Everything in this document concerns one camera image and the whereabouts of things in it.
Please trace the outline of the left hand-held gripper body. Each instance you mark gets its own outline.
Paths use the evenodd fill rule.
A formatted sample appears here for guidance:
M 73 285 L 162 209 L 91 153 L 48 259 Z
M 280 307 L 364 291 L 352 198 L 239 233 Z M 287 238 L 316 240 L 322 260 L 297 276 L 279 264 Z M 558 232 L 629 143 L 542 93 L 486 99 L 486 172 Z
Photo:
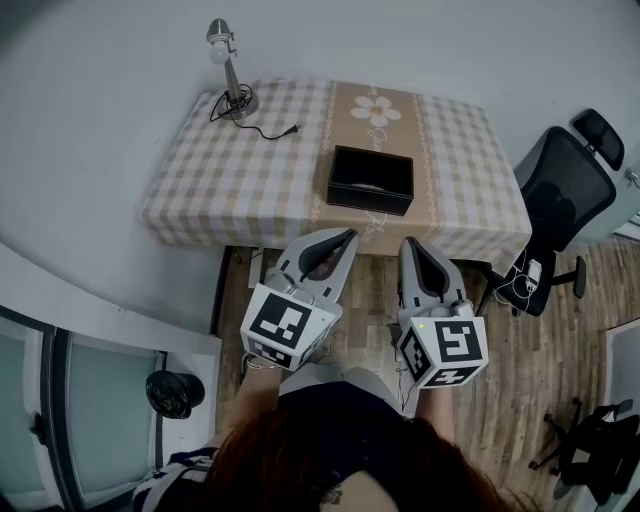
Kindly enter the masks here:
M 304 285 L 304 273 L 270 268 L 258 284 L 240 328 L 245 350 L 294 372 L 324 342 L 342 307 Z

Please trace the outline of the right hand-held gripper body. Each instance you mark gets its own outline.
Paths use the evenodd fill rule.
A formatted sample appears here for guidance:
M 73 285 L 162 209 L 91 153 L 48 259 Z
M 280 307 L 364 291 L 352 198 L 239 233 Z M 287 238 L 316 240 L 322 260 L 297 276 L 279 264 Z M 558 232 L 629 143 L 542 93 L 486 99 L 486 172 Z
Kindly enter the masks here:
M 488 364 L 484 319 L 468 300 L 398 312 L 396 342 L 417 389 L 462 386 Z

